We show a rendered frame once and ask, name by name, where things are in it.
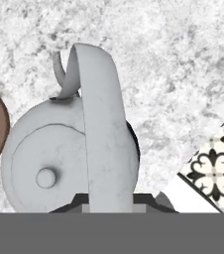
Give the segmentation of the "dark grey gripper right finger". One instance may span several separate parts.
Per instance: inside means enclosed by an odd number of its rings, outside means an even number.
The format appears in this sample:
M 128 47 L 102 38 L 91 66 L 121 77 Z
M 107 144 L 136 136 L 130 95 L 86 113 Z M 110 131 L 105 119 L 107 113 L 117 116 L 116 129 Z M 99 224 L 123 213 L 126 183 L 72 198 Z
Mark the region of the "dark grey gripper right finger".
M 150 193 L 135 193 L 133 201 L 135 213 L 176 213 L 176 210 L 164 193 L 159 193 L 156 197 L 153 197 Z

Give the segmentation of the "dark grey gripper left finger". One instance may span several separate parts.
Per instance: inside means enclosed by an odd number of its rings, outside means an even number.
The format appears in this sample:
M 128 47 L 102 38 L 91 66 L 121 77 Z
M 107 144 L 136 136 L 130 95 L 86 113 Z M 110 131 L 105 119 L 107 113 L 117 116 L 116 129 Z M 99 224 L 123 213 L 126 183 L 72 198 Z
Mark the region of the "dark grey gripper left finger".
M 55 210 L 53 213 L 82 213 L 82 206 L 84 204 L 89 204 L 88 194 L 87 193 L 77 193 L 72 202 L 66 205 L 63 205 Z

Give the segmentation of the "light grey kettle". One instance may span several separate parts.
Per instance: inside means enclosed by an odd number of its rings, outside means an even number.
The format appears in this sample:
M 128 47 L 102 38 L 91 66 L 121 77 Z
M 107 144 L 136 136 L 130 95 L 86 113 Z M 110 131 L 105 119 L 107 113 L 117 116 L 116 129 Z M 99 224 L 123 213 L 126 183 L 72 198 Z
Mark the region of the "light grey kettle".
M 72 46 L 53 57 L 59 95 L 25 113 L 1 160 L 4 191 L 19 212 L 50 212 L 78 193 L 92 212 L 130 212 L 138 146 L 127 127 L 116 66 L 104 50 Z

